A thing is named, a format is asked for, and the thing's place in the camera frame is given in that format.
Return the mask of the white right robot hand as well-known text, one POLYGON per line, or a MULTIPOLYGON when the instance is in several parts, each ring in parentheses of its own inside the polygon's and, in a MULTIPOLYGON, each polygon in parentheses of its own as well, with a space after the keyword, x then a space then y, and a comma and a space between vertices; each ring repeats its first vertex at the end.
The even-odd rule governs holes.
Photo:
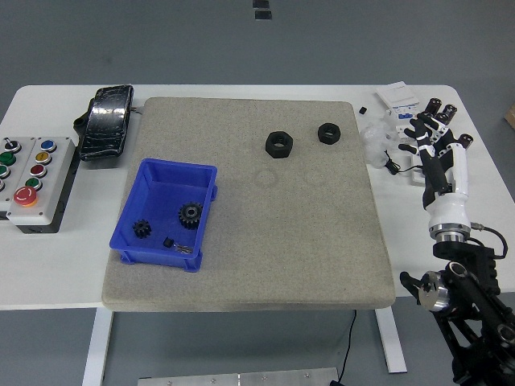
POLYGON ((440 232, 471 230, 465 205, 468 201, 467 148, 471 137, 455 138, 451 129, 437 119, 420 113, 405 129, 416 145, 399 148, 420 157, 425 177, 422 206, 430 216, 428 228, 433 238, 440 232))

